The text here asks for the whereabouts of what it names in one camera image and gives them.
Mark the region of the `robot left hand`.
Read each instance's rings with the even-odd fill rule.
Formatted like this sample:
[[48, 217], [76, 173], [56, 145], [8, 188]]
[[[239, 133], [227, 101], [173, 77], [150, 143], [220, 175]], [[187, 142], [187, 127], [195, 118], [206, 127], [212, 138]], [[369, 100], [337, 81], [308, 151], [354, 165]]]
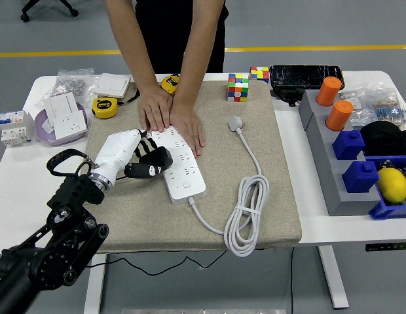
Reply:
[[148, 131], [133, 129], [107, 137], [89, 177], [102, 190], [109, 190], [120, 171], [129, 178], [148, 179], [171, 165], [172, 157], [165, 147], [157, 146]]

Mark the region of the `person's left hand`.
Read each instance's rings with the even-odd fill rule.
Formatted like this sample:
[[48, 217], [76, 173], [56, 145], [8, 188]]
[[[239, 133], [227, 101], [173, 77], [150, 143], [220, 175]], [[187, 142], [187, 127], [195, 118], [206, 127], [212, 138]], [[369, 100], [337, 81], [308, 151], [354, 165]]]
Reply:
[[199, 157], [205, 147], [205, 138], [201, 120], [193, 106], [175, 100], [170, 109], [170, 124], [177, 128], [194, 156]]

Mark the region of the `person's right hand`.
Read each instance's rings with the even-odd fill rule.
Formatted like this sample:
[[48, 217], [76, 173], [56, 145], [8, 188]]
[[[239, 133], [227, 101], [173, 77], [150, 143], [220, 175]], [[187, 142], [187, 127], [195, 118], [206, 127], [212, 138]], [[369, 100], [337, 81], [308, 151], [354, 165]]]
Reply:
[[170, 126], [172, 96], [159, 85], [139, 90], [138, 111], [143, 130], [164, 131]]

